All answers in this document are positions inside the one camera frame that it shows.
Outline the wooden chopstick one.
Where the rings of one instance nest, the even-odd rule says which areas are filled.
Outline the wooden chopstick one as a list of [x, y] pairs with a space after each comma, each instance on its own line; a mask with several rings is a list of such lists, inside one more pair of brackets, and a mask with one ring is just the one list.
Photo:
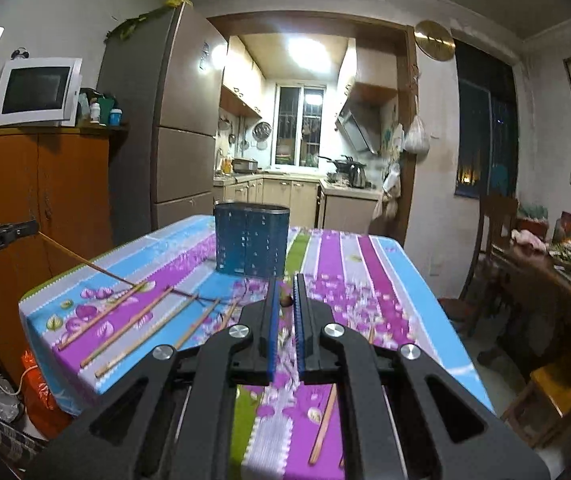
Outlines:
[[63, 252], [65, 255], [67, 255], [68, 257], [74, 259], [75, 261], [77, 261], [79, 264], [84, 264], [84, 266], [88, 266], [88, 268], [95, 270], [96, 272], [99, 272], [101, 274], [107, 275], [109, 278], [113, 278], [113, 280], [116, 280], [118, 282], [121, 282], [123, 284], [129, 285], [130, 287], [135, 287], [136, 284], [126, 280], [126, 278], [121, 278], [120, 276], [110, 272], [107, 269], [103, 269], [101, 268], [101, 266], [98, 266], [98, 264], [93, 263], [92, 261], [82, 257], [81, 255], [78, 255], [76, 252], [73, 252], [72, 249], [67, 248], [65, 246], [63, 246], [62, 244], [60, 244], [59, 242], [57, 242], [56, 240], [54, 240], [53, 238], [51, 238], [50, 236], [46, 235], [45, 233], [43, 233], [42, 231], [38, 232], [38, 235], [50, 246], [52, 246], [53, 248], [58, 249], [59, 252]]

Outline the wooden chopstick eight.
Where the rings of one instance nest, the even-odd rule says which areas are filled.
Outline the wooden chopstick eight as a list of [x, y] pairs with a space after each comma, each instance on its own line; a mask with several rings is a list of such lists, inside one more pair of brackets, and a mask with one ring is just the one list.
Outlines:
[[327, 437], [328, 429], [330, 426], [330, 420], [332, 417], [332, 413], [334, 410], [334, 405], [336, 402], [336, 385], [331, 387], [327, 404], [325, 404], [325, 411], [323, 411], [321, 423], [317, 432], [317, 436], [315, 438], [315, 442], [313, 448], [310, 451], [310, 456], [308, 459], [308, 463], [310, 466], [315, 465], [320, 457], [323, 444], [325, 443], [325, 437]]

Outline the wooden chopstick four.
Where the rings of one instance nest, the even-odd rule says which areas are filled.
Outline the wooden chopstick four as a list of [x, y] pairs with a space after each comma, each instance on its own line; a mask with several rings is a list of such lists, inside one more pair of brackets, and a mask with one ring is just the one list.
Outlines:
[[129, 347], [124, 349], [120, 354], [118, 354], [114, 358], [110, 359], [110, 361], [104, 364], [103, 367], [100, 367], [99, 370], [96, 370], [95, 378], [100, 379], [105, 374], [108, 374], [110, 370], [112, 370], [112, 368], [114, 368], [116, 365], [120, 364], [126, 358], [126, 356], [129, 356], [129, 354], [132, 354], [135, 350], [140, 348], [148, 339], [150, 339], [157, 332], [162, 330], [162, 328], [168, 322], [170, 322], [175, 316], [179, 315], [179, 313], [182, 313], [182, 311], [185, 310], [186, 307], [189, 307], [190, 304], [193, 304], [194, 301], [196, 300], [197, 300], [197, 295], [190, 296], [185, 301], [182, 301], [182, 303], [179, 304], [179, 306], [169, 310], [166, 314], [162, 316], [162, 318], [157, 320], [153, 325], [151, 325], [148, 328], [148, 330], [146, 330], [142, 335], [140, 335]]

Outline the wooden chopstick five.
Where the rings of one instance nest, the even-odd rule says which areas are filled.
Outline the wooden chopstick five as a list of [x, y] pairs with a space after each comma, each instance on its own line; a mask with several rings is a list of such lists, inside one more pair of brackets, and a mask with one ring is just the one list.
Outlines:
[[197, 331], [197, 329], [205, 322], [205, 320], [211, 315], [211, 313], [220, 304], [220, 298], [215, 299], [210, 306], [208, 306], [200, 316], [190, 325], [188, 330], [179, 337], [175, 342], [174, 348], [179, 350], [184, 344], [192, 337], [192, 335]]

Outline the wooden chopstick six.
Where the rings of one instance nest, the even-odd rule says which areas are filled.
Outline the wooden chopstick six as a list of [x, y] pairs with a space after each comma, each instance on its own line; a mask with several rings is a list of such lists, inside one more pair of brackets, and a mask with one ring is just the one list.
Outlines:
[[238, 306], [238, 301], [234, 301], [227, 309], [227, 311], [224, 314], [224, 317], [222, 319], [222, 322], [220, 323], [220, 326], [217, 327], [217, 333], [221, 332], [222, 330], [224, 330], [225, 328], [228, 327], [228, 324], [230, 322], [230, 319], [232, 318], [232, 315], [234, 314], [235, 310], [237, 309]]

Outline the wooden chopstick seven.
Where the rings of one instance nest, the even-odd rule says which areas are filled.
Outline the wooden chopstick seven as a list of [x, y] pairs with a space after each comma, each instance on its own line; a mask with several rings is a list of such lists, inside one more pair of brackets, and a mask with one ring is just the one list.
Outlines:
[[291, 296], [283, 296], [280, 298], [280, 306], [281, 307], [291, 307], [293, 304], [293, 298]]

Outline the wooden chopstick three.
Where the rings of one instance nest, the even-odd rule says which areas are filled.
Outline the wooden chopstick three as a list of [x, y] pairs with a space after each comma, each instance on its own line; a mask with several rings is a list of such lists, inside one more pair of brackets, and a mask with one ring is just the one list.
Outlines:
[[166, 287], [163, 292], [159, 294], [156, 298], [154, 298], [151, 304], [148, 304], [147, 307], [144, 307], [140, 312], [133, 315], [130, 320], [122, 326], [117, 332], [113, 333], [106, 341], [104, 341], [100, 346], [92, 351], [89, 356], [80, 362], [80, 368], [87, 366], [90, 362], [92, 362], [95, 358], [98, 358], [103, 351], [106, 351], [107, 348], [110, 347], [111, 344], [114, 344], [118, 338], [121, 338], [126, 332], [128, 332], [134, 325], [136, 325], [141, 318], [144, 318], [149, 312], [151, 312], [163, 299], [165, 299], [173, 289], [171, 287]]

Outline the wooden chopstick two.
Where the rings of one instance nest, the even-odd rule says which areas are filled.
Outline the wooden chopstick two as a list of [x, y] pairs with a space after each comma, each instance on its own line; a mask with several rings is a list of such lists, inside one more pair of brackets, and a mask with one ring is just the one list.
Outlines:
[[141, 292], [144, 286], [147, 285], [147, 281], [143, 280], [142, 282], [136, 284], [131, 289], [128, 289], [127, 292], [124, 292], [121, 296], [118, 296], [115, 300], [110, 300], [107, 307], [105, 307], [102, 311], [100, 311], [94, 318], [90, 321], [85, 323], [79, 330], [77, 330], [74, 334], [69, 337], [66, 337], [65, 340], [60, 341], [57, 344], [58, 350], [65, 349], [69, 344], [76, 341], [76, 339], [80, 338], [80, 336], [84, 335], [84, 333], [88, 332], [92, 328], [92, 326], [96, 325], [103, 318], [106, 318], [110, 313], [112, 313], [117, 307], [121, 304], [124, 304], [130, 297], [133, 297], [137, 292]]

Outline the orange wooden cabinet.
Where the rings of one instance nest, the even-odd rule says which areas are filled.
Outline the orange wooden cabinet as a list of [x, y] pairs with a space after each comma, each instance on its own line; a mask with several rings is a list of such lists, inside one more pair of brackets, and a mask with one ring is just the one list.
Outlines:
[[124, 128], [0, 128], [0, 224], [35, 220], [37, 235], [0, 251], [0, 368], [23, 373], [19, 301], [34, 287], [112, 248], [109, 167]]

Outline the blue lidded jar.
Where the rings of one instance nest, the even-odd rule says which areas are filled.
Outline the blue lidded jar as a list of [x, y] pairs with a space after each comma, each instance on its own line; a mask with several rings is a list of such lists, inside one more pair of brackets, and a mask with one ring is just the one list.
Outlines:
[[121, 120], [122, 120], [122, 110], [120, 108], [113, 107], [112, 110], [110, 110], [108, 116], [108, 125], [110, 127], [118, 127], [119, 125], [121, 125]]

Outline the steel electric kettle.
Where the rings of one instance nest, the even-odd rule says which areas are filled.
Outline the steel electric kettle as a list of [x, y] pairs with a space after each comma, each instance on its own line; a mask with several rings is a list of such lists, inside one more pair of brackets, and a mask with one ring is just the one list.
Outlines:
[[352, 162], [348, 170], [348, 182], [351, 188], [366, 188], [366, 165], [362, 162]]

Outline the grey tall refrigerator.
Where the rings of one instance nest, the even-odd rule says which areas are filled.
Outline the grey tall refrigerator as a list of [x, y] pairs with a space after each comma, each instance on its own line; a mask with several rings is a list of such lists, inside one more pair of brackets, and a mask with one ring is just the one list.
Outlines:
[[211, 213], [227, 48], [188, 3], [108, 40], [97, 89], [127, 127], [109, 164], [115, 244]]

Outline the black wok pan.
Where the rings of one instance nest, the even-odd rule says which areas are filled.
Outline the black wok pan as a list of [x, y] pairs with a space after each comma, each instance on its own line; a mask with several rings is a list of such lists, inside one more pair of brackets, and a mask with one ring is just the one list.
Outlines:
[[351, 156], [343, 155], [341, 158], [332, 159], [327, 156], [318, 156], [319, 159], [326, 160], [327, 162], [332, 162], [335, 166], [337, 172], [341, 174], [348, 174], [355, 165], [357, 165], [356, 160]]

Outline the white hanging plastic bag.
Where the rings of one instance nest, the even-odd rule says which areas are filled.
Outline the white hanging plastic bag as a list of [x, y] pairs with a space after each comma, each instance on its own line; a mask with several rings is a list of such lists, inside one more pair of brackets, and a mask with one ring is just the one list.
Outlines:
[[417, 156], [427, 155], [430, 151], [430, 136], [419, 115], [415, 115], [412, 119], [404, 137], [403, 148], [405, 152]]

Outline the round gold wall clock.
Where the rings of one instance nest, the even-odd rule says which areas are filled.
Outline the round gold wall clock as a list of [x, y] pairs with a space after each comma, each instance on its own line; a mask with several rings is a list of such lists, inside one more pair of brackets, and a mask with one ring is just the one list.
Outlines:
[[424, 20], [415, 27], [415, 44], [438, 62], [448, 62], [455, 57], [456, 44], [450, 31], [438, 22]]

